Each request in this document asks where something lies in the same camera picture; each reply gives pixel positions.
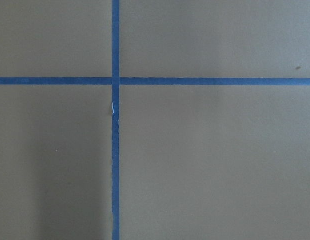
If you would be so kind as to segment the blue tape grid lines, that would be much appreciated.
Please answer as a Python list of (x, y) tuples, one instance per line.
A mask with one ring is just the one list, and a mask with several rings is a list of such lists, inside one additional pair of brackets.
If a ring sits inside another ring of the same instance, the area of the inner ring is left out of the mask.
[(119, 240), (120, 87), (121, 86), (310, 86), (310, 78), (122, 77), (120, 1), (112, 1), (112, 73), (110, 77), (0, 77), (0, 85), (109, 85), (112, 87), (112, 239)]

